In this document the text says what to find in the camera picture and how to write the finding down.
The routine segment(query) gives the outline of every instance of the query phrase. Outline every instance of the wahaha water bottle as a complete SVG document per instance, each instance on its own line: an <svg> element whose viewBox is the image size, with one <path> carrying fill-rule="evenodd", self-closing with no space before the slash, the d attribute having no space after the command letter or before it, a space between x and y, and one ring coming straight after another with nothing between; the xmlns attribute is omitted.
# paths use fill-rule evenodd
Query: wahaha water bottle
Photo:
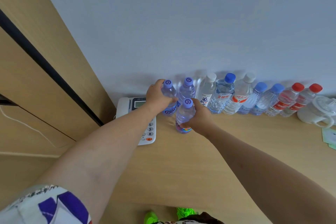
<svg viewBox="0 0 336 224"><path fill-rule="evenodd" d="M252 94L252 82L255 80L253 73L245 74L244 78L234 83L234 94L223 109L223 113L231 115L236 113L248 97Z"/></svg>
<svg viewBox="0 0 336 224"><path fill-rule="evenodd" d="M250 114L253 115L261 115L264 111L267 110L268 107L271 106L277 99L278 95L284 90L284 86L276 83L272 88L265 91L255 106L250 110Z"/></svg>
<svg viewBox="0 0 336 224"><path fill-rule="evenodd" d="M275 104L270 106L267 111L265 112L268 116L275 116L279 112L281 112L286 107L290 106L292 103L295 102L299 93L304 90L304 86L296 82L291 87L288 87L281 94L279 94L277 101Z"/></svg>
<svg viewBox="0 0 336 224"><path fill-rule="evenodd" d="M164 96L175 98L176 97L176 90L173 86L173 83L170 80L165 80L163 82L163 88L161 92ZM176 111L176 102L170 103L166 109L162 111L163 115L165 116L172 116Z"/></svg>
<svg viewBox="0 0 336 224"><path fill-rule="evenodd" d="M186 77L184 79L184 82L181 85L180 91L178 93L177 106L180 106L180 104L183 103L184 99L195 97L195 87L193 83L194 83L194 80L191 77Z"/></svg>
<svg viewBox="0 0 336 224"><path fill-rule="evenodd" d="M189 121L196 113L195 107L193 106L193 101L190 98L183 100L182 105L177 108L176 112L176 129L180 133L188 133L191 128L181 128L181 124Z"/></svg>
<svg viewBox="0 0 336 224"><path fill-rule="evenodd" d="M199 85L199 90L197 93L197 99L204 106L208 106L211 96L214 94L216 89L216 74L208 73L207 77Z"/></svg>
<svg viewBox="0 0 336 224"><path fill-rule="evenodd" d="M208 109L212 114L221 113L226 103L235 91L233 85L236 76L233 73L227 73L224 79L218 80L215 94L211 98Z"/></svg>
<svg viewBox="0 0 336 224"><path fill-rule="evenodd" d="M307 104L313 101L317 93L322 90L322 86L314 83L309 86L309 88L304 89L300 92L299 96L296 99L296 103L291 107L287 107L280 112L280 115L283 117L289 117L293 113L300 110L302 107L305 107Z"/></svg>
<svg viewBox="0 0 336 224"><path fill-rule="evenodd" d="M237 113L239 114L248 114L249 111L255 106L258 100L261 97L261 94L267 89L267 85L264 82L258 82L254 87L252 94L249 98L243 103L239 108Z"/></svg>

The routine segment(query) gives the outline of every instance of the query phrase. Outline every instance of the bottle with red cap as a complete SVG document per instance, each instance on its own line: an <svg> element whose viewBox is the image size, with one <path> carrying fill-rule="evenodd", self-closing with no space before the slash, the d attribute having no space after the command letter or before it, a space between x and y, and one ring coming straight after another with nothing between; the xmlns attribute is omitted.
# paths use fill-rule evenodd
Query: bottle with red cap
<svg viewBox="0 0 336 224"><path fill-rule="evenodd" d="M267 109L265 114L268 116L277 115L283 109L293 104L304 88L303 84L299 82L294 83L291 87L288 87L279 94L278 99Z"/></svg>
<svg viewBox="0 0 336 224"><path fill-rule="evenodd" d="M307 104L312 102L316 94L319 93L322 89L322 86L317 83L310 85L309 88L301 91L298 98L296 99L296 102L291 107L287 107L286 109L282 110L280 115L283 117L289 117L293 113L296 113L302 107L305 107Z"/></svg>

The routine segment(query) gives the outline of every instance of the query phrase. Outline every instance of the red bottle cap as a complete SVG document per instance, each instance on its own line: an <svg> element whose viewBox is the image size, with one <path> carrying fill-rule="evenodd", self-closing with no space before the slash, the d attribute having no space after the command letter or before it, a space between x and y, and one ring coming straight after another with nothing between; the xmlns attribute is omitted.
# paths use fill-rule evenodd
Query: red bottle cap
<svg viewBox="0 0 336 224"><path fill-rule="evenodd" d="M292 86L292 89L297 91L297 92L303 91L304 88L305 88L304 85L299 83L299 82L294 83L293 86Z"/></svg>
<svg viewBox="0 0 336 224"><path fill-rule="evenodd" d="M317 83L313 83L312 85L309 86L309 89L313 91L314 93L319 93L323 88L321 85Z"/></svg>

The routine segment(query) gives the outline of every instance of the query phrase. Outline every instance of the water bottle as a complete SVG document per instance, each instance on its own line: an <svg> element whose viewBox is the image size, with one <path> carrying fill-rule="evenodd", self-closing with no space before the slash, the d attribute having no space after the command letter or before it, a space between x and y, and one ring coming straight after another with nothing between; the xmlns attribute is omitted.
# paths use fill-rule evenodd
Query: water bottle
<svg viewBox="0 0 336 224"><path fill-rule="evenodd" d="M261 115L264 111L267 110L278 98L278 95L284 90L284 86L276 83L272 88L265 91L255 106L250 110L250 114Z"/></svg>
<svg viewBox="0 0 336 224"><path fill-rule="evenodd" d="M215 94L212 96L208 109L212 114L221 113L226 103L235 91L234 81L236 76L233 73L227 73L224 79L218 80Z"/></svg>
<svg viewBox="0 0 336 224"><path fill-rule="evenodd" d="M289 117L293 113L300 110L302 107L305 107L307 104L313 101L317 93L322 90L322 86L314 83L309 86L309 88L304 89L300 92L299 96L296 99L296 103L291 107L287 107L280 112L280 115L283 117Z"/></svg>
<svg viewBox="0 0 336 224"><path fill-rule="evenodd" d="M234 83L234 94L223 109L223 113L231 115L236 113L253 92L252 82L255 79L253 73L246 73L244 78Z"/></svg>
<svg viewBox="0 0 336 224"><path fill-rule="evenodd" d="M239 108L237 113L239 114L248 114L249 111L255 106L258 100L261 97L261 94L267 89L267 85L264 82L258 82L254 87L252 94L249 98L243 103Z"/></svg>
<svg viewBox="0 0 336 224"><path fill-rule="evenodd" d="M193 101L190 98L185 98L182 105L177 108L176 112L176 129L180 133L188 133L191 128L181 128L180 125L189 121L196 113L195 107L193 106Z"/></svg>
<svg viewBox="0 0 336 224"><path fill-rule="evenodd" d="M195 87L193 83L194 83L194 80L191 77L186 77L184 79L184 82L181 85L180 91L178 93L177 106L180 106L180 104L183 103L184 99L195 97Z"/></svg>
<svg viewBox="0 0 336 224"><path fill-rule="evenodd" d="M173 83L170 80L165 80L163 82L163 88L161 92L164 96L175 98L176 97L176 90L173 86ZM162 111L163 115L165 116L172 116L176 111L176 103L170 103L166 109Z"/></svg>
<svg viewBox="0 0 336 224"><path fill-rule="evenodd" d="M297 99L300 91L304 90L304 86L296 82L291 87L288 87L281 94L278 95L278 99L273 103L265 112L268 116L275 116L286 107L290 106Z"/></svg>
<svg viewBox="0 0 336 224"><path fill-rule="evenodd" d="M207 77L199 85L199 90L196 98L204 106L208 106L211 96L215 92L216 89L215 81L216 81L216 74L208 73Z"/></svg>

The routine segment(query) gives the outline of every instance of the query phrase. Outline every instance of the telephone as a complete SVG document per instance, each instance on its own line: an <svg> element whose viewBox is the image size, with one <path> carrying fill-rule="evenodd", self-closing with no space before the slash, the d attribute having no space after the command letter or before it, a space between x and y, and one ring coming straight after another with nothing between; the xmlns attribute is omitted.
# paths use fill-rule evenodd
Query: telephone
<svg viewBox="0 0 336 224"><path fill-rule="evenodd" d="M142 106L146 102L146 97L137 98L121 98L118 101L117 114L115 118L119 118L129 112L135 110L136 108ZM151 144L156 138L156 117L150 121L147 129L143 133L138 145Z"/></svg>

